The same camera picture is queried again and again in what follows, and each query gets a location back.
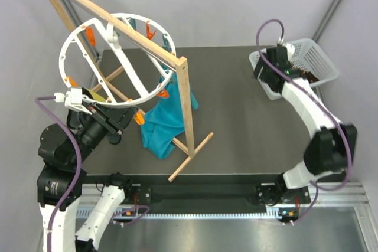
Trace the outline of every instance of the teal cloth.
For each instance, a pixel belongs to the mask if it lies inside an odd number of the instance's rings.
[[[175,148],[172,144],[173,138],[185,131],[176,74],[173,74],[165,89],[170,97],[160,98],[157,105],[146,113],[145,123],[141,125],[143,147],[160,159],[166,158],[172,152]],[[198,102],[191,91],[190,98],[192,108],[198,109]]]

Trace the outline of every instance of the wooden rack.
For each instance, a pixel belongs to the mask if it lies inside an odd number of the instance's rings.
[[[124,22],[111,16],[110,13],[108,13],[107,11],[105,11],[104,9],[102,9],[101,7],[93,3],[92,1],[90,0],[73,0],[73,1],[83,6],[90,12],[92,12],[96,17],[104,19],[105,21],[113,24],[124,36],[126,36],[129,40],[135,43],[139,48],[141,48],[142,50],[144,50],[151,56],[155,57],[157,60],[174,68],[177,74],[177,83],[178,83],[178,89],[180,92],[181,107],[183,110],[187,146],[181,143],[177,138],[174,138],[173,143],[176,146],[178,146],[183,152],[185,152],[188,155],[188,157],[176,169],[176,171],[168,178],[168,180],[172,182],[176,178],[176,176],[187,166],[187,164],[193,159],[193,157],[204,147],[204,145],[213,136],[213,132],[210,132],[210,134],[207,135],[207,137],[197,146],[197,148],[194,147],[193,117],[192,117],[192,112],[191,112],[188,60],[185,57],[177,58],[176,56],[172,55],[171,53],[169,53],[162,47],[158,46],[153,41],[147,39],[142,34],[135,31],[132,27],[129,27]],[[72,32],[75,28],[77,28],[73,24],[72,20],[68,16],[66,10],[63,8],[59,0],[50,0],[50,2],[70,32]],[[80,37],[79,39],[82,42],[82,44],[85,46],[86,50],[89,50],[89,47],[86,44],[86,42]],[[99,66],[96,63],[96,59],[91,58],[91,60],[95,64],[96,68],[98,69],[102,77],[104,77],[99,69]],[[123,67],[119,67],[111,75],[105,78],[105,82],[112,92],[117,94],[121,99],[127,100],[128,98],[121,91],[119,91],[114,85],[111,84],[111,81],[114,78],[116,78],[118,75],[120,75],[123,71],[124,71]],[[92,90],[99,91],[101,88],[102,88],[101,85],[98,84]]]

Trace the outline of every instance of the white circular frame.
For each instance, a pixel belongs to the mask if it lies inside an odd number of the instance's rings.
[[[172,48],[172,52],[174,52],[174,54],[176,54],[176,47],[175,47],[175,44],[173,42],[173,39],[171,38],[169,33],[162,26],[160,26],[158,23],[156,23],[155,21],[153,21],[149,18],[140,16],[140,15],[137,15],[137,14],[130,14],[130,13],[114,13],[114,14],[112,14],[112,16],[120,19],[121,21],[123,21],[124,23],[126,23],[130,27],[131,27],[131,24],[129,23],[128,18],[133,18],[135,20],[139,20],[139,21],[142,21],[144,23],[148,22],[150,27],[155,28],[156,30],[160,31],[163,34],[163,37],[165,37],[168,40],[168,42],[169,42],[169,44]],[[134,85],[137,92],[141,96],[140,98],[137,98],[137,99],[133,98],[133,100],[129,100],[127,102],[117,102],[116,101],[112,92],[110,91],[110,89],[108,88],[108,86],[106,85],[106,83],[104,81],[105,78],[103,78],[101,76],[101,74],[98,72],[94,62],[88,56],[83,44],[81,43],[81,41],[79,40],[79,38],[77,36],[82,31],[84,31],[86,29],[86,27],[91,27],[91,26],[92,27],[94,26],[98,30],[101,37],[106,41],[106,43],[109,45],[109,47],[116,54],[118,60],[123,65],[126,74],[129,76],[132,84]],[[92,18],[92,19],[86,21],[85,23],[81,24],[79,27],[77,27],[67,37],[66,41],[64,42],[64,44],[61,48],[61,51],[60,51],[60,54],[59,54],[59,71],[60,71],[60,76],[61,76],[64,84],[68,88],[71,88],[72,85],[70,83],[70,80],[66,80],[67,75],[66,75],[66,72],[65,72],[65,69],[64,69],[64,61],[66,59],[66,52],[67,52],[67,50],[68,50],[68,48],[71,44],[77,44],[79,46],[80,50],[82,51],[83,57],[87,60],[89,66],[91,67],[94,74],[96,75],[99,84],[103,87],[104,91],[106,92],[106,94],[110,98],[110,102],[99,102],[99,101],[93,100],[93,99],[91,99],[87,96],[83,96],[83,100],[86,101],[86,102],[98,103],[98,104],[102,104],[104,106],[114,107],[114,108],[135,106],[135,105],[138,105],[138,104],[141,104],[141,103],[144,103],[144,102],[150,100],[151,98],[155,97],[158,93],[160,93],[164,89],[164,87],[168,84],[168,82],[170,81],[172,74],[173,74],[172,70],[164,70],[161,67],[160,63],[158,62],[158,60],[156,58],[147,54],[148,57],[150,58],[150,60],[152,61],[152,63],[154,64],[155,68],[158,69],[158,71],[160,72],[160,74],[164,78],[164,80],[161,83],[159,83],[153,91],[148,92],[146,90],[146,88],[144,87],[143,83],[140,81],[138,75],[136,75],[130,61],[128,60],[128,58],[126,56],[126,54],[122,51],[122,47],[118,43],[118,35],[114,31],[114,26],[112,24],[108,23],[107,27],[105,28],[103,26],[103,24],[100,22],[100,20],[98,20],[97,18]]]

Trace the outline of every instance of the white plastic crate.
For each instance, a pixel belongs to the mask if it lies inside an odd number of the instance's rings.
[[[320,46],[315,43],[315,41],[310,38],[303,38],[289,43],[295,47],[294,55],[290,61],[294,67],[300,68],[304,71],[310,71],[319,79],[318,82],[310,84],[311,87],[320,86],[326,82],[335,80],[338,77],[339,72],[335,65],[333,65],[332,61],[323,52]],[[258,51],[249,55],[249,60],[253,69],[255,69],[259,59],[260,55]],[[281,97],[279,93],[273,92],[266,83],[263,83],[260,80],[259,82],[271,100],[276,100]]]

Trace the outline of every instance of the dark gray table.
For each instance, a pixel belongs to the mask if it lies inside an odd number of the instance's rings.
[[[270,101],[252,78],[248,55],[253,47],[179,48],[188,58],[190,83],[200,107],[193,111],[195,144],[213,131],[214,136],[184,169],[185,174],[265,174],[288,170],[302,159],[309,135],[295,110],[285,100]],[[140,50],[126,50],[141,80],[152,90],[159,74]],[[120,66],[105,50],[101,69],[105,75]],[[137,97],[126,74],[112,83],[128,97]],[[157,99],[141,108],[148,111]],[[84,169],[90,175],[171,174],[186,155],[179,149],[159,160],[142,147],[141,131],[133,121],[122,142],[103,141]]]

